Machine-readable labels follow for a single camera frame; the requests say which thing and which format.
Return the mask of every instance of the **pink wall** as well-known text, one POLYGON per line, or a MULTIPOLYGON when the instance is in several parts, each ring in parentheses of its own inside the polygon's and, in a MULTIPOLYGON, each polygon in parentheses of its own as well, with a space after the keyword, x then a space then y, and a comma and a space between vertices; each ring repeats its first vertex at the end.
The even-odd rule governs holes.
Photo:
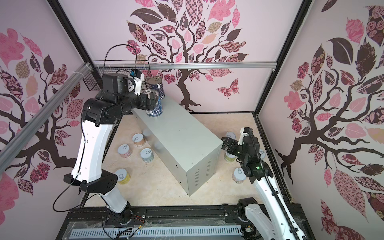
POLYGON ((315 1, 260 114, 317 239, 383 238, 383 18, 315 1))
MULTIPOLYGON (((83 61, 46 1, 0 6, 2 149, 83 61)), ((54 212, 52 203, 77 157, 82 103, 94 95, 81 81, 0 176, 1 238, 56 237, 66 213, 54 212)), ((73 207, 80 197, 78 189, 69 189, 56 208, 73 207)))

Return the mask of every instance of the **aluminum rail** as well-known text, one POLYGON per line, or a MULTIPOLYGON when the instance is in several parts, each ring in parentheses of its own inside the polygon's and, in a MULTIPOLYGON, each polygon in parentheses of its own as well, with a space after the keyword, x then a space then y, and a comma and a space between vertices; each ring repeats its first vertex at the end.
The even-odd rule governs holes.
POLYGON ((0 155, 0 174, 15 159, 17 154, 31 140, 34 134, 51 116, 54 110, 59 106, 72 89, 89 72, 89 63, 83 63, 71 77, 65 81, 61 88, 52 98, 39 110, 39 112, 16 134, 16 136, 5 146, 0 155))
MULTIPOLYGON (((241 62, 241 63, 153 63, 151 69, 210 69, 210 68, 275 68, 276 62, 241 62)), ((96 68, 102 69, 103 63, 95 64, 96 68)), ((133 68, 134 63, 112 63, 105 64, 106 68, 133 68)), ((136 67, 148 67, 148 63, 138 63, 136 67)))

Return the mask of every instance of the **floor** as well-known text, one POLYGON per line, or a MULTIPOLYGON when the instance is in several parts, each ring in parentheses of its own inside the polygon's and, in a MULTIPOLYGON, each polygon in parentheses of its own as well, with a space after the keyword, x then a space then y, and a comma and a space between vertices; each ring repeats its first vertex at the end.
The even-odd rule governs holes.
MULTIPOLYGON (((265 149, 251 113, 192 116, 219 138, 226 132, 234 132, 238 140, 240 129, 251 127, 259 139, 260 148, 265 149)), ((155 152, 155 158, 150 163, 146 164, 140 158, 141 149, 150 148, 150 145, 146 143, 142 147, 136 147, 133 144, 132 136, 138 132, 140 128, 136 118, 133 115, 124 116, 102 165, 103 169, 110 172, 120 168, 128 171, 130 181, 124 185, 118 184, 118 187, 131 206, 237 204, 239 199, 247 197, 254 197, 262 203, 248 179, 241 184, 232 180, 232 172, 240 167, 240 164, 227 163, 224 160, 224 150, 219 154, 216 173, 195 193, 188 196, 155 152), (122 144, 129 144, 132 148, 131 157, 125 159, 117 153, 117 148, 122 144)), ((268 156, 264 161, 269 164, 268 156)), ((105 206, 105 202, 101 197, 95 196, 87 201, 86 206, 105 206)))

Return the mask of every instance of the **gray metal box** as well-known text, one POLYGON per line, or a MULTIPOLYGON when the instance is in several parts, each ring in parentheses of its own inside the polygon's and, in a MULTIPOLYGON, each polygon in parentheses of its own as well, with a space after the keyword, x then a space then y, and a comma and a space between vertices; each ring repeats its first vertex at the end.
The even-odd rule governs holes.
POLYGON ((147 142, 189 196, 214 173, 223 142, 170 97, 163 113, 149 117, 133 109, 147 142))

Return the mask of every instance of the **blue can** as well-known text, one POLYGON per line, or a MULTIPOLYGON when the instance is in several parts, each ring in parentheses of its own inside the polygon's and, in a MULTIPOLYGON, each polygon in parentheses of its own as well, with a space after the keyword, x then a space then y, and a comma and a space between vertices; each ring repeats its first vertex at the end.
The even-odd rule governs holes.
POLYGON ((163 99, 165 97, 163 82, 161 81, 160 77, 151 77, 150 79, 148 79, 148 84, 151 89, 155 89, 159 92, 160 99, 163 99))
POLYGON ((155 104, 155 107, 153 108, 152 111, 150 110, 145 110, 145 112, 147 113, 148 116, 150 117, 158 117, 162 114, 163 112, 163 108, 161 107, 161 103, 160 103, 160 96, 159 96, 159 92, 155 89, 148 89, 148 90, 145 90, 142 94, 147 94, 148 97, 149 97, 149 94, 150 93, 154 93, 156 96, 157 96, 157 102, 155 104))

